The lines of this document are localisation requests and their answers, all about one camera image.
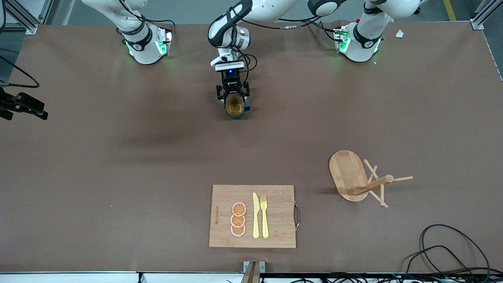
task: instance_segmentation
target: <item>wooden cutting board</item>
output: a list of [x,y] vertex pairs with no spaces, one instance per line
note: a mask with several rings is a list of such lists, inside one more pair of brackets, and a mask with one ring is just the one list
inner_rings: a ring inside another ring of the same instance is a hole
[[[258,214],[260,237],[253,238],[253,193],[267,197],[269,238],[262,236],[262,211]],[[293,186],[214,185],[211,201],[210,247],[296,248]],[[231,234],[230,218],[236,202],[246,205],[246,231],[241,237]]]

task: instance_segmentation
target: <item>oval wooden base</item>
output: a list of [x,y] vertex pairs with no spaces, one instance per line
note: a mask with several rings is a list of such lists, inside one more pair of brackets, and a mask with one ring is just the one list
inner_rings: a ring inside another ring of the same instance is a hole
[[333,183],[339,194],[349,201],[362,201],[368,192],[362,195],[352,195],[350,187],[363,187],[367,184],[367,174],[363,168],[362,160],[351,151],[339,151],[332,155],[328,162]]

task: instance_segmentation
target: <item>brown table surface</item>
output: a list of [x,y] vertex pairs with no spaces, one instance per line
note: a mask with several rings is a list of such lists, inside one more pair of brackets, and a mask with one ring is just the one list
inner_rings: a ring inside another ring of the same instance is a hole
[[[238,121],[216,100],[207,26],[177,26],[175,57],[149,66],[113,26],[27,36],[18,64],[41,87],[24,91],[50,116],[0,121],[0,270],[234,271],[265,260],[276,272],[396,272],[434,223],[461,229],[503,268],[503,87],[481,31],[390,24],[358,64],[320,30],[250,30],[259,65]],[[339,150],[414,181],[388,186],[388,209],[345,201],[327,167]],[[297,248],[208,247],[213,184],[295,185]],[[432,230],[433,244],[483,265],[447,230]],[[421,260],[412,270],[432,271]]]

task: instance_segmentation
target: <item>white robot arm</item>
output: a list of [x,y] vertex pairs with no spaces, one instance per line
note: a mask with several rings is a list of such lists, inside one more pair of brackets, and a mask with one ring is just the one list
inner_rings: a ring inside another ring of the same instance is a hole
[[[219,63],[237,61],[238,50],[246,50],[250,43],[249,30],[240,27],[242,20],[246,22],[274,22],[284,16],[298,0],[241,0],[218,17],[211,24],[208,40],[219,48],[220,54],[211,62],[216,71],[226,69],[217,66]],[[314,16],[323,17],[333,13],[343,0],[308,0],[307,5]],[[299,26],[286,26],[280,29],[293,29]]]
[[355,62],[368,61],[377,52],[381,35],[390,20],[410,17],[420,0],[366,0],[364,13],[358,23],[341,27],[343,34],[336,34],[338,52]]
[[167,55],[172,32],[147,23],[138,12],[148,0],[82,0],[112,21],[126,39],[129,53],[141,64],[153,64]]
[[[343,1],[308,0],[307,5],[315,17],[323,17],[333,13]],[[249,110],[249,104],[245,102],[249,96],[248,82],[241,82],[239,75],[246,64],[239,58],[250,44],[250,33],[247,28],[238,24],[274,22],[297,2],[298,0],[241,0],[211,23],[208,40],[218,48],[219,53],[219,56],[211,61],[211,66],[222,74],[222,85],[217,86],[217,98],[224,103],[231,118],[239,119]],[[299,27],[301,26],[290,25],[277,29]]]

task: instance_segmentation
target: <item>green led light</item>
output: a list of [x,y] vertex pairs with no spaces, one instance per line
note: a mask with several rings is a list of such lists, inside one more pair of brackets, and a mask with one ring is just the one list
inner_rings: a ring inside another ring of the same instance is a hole
[[341,52],[344,53],[348,50],[348,46],[351,43],[351,37],[347,36],[346,39],[341,43]]
[[374,53],[377,52],[377,50],[379,49],[379,43],[381,43],[381,39],[379,39],[379,41],[377,41],[376,48],[374,49]]
[[159,53],[161,55],[166,54],[166,45],[164,43],[158,42],[158,41],[156,41],[155,43],[157,45],[157,48],[159,49]]
[[127,46],[127,49],[129,49],[129,55],[134,56],[133,51],[131,50],[131,47],[129,47],[129,44],[127,42],[126,42],[126,46]]

